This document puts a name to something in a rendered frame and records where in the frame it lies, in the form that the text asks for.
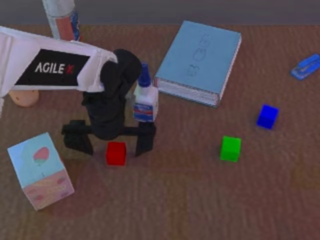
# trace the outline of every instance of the red letter x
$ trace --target red letter x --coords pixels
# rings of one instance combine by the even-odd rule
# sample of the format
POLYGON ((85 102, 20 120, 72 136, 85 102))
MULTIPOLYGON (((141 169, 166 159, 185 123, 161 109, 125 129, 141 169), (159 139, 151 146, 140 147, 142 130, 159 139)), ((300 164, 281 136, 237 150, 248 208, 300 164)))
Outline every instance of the red letter x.
POLYGON ((66 66, 66 74, 73 74, 74 73, 74 68, 75 68, 75 65, 68 65, 66 66))

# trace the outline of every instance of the red cube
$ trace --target red cube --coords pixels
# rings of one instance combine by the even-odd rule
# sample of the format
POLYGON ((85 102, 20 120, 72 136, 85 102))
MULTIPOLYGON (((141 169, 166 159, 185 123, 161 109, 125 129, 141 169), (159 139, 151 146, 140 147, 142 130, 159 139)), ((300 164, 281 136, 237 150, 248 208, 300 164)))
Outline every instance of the red cube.
POLYGON ((112 166, 124 166, 126 164, 127 148, 124 142, 108 142, 105 160, 112 166))

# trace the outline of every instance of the table surface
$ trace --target table surface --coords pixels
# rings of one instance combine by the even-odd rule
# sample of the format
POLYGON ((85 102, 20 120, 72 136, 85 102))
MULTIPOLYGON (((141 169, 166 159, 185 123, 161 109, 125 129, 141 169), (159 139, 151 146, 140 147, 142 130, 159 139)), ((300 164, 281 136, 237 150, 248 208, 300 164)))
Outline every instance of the table surface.
MULTIPOLYGON (((50 35, 47 26, 10 26, 50 35)), ((67 149, 61 127, 88 120, 78 91, 42 91, 31 108, 6 97, 0 119, 0 239, 315 240, 320 239, 319 72, 289 71, 320 49, 319 26, 220 26, 242 33, 221 105, 160 94, 154 150, 125 167, 67 149), (279 108, 273 130, 256 126, 261 106, 279 108), (6 149, 49 132, 75 194, 36 212, 20 189, 6 149), (223 136, 239 137, 239 162, 219 159, 223 136)), ((179 26, 84 25, 83 41, 127 49, 158 69, 179 26)), ((134 125, 130 108, 127 124, 134 125)))

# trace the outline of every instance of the cube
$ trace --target cube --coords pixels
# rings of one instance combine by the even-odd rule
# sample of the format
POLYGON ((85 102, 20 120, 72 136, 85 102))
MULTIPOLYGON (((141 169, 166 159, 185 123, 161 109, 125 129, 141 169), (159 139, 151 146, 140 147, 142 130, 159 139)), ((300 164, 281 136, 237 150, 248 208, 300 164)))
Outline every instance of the cube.
POLYGON ((127 148, 124 142, 110 141, 107 145, 105 160, 107 165, 124 166, 126 164, 127 148))
POLYGON ((276 107, 264 104, 256 124, 265 129, 272 129, 276 122, 278 112, 279 110, 276 107))
POLYGON ((224 161, 237 162, 241 151, 241 138, 224 136, 220 151, 220 159, 224 161))
POLYGON ((35 210, 75 192, 47 132, 8 148, 8 153, 19 184, 35 210))

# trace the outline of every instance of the white and pink box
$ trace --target white and pink box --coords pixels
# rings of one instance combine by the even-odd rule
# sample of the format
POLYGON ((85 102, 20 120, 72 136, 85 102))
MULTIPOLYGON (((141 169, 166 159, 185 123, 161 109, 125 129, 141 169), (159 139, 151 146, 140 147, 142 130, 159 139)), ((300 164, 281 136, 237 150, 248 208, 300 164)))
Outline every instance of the white and pink box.
POLYGON ((20 186, 35 210, 75 192, 47 132, 8 148, 8 153, 20 186))

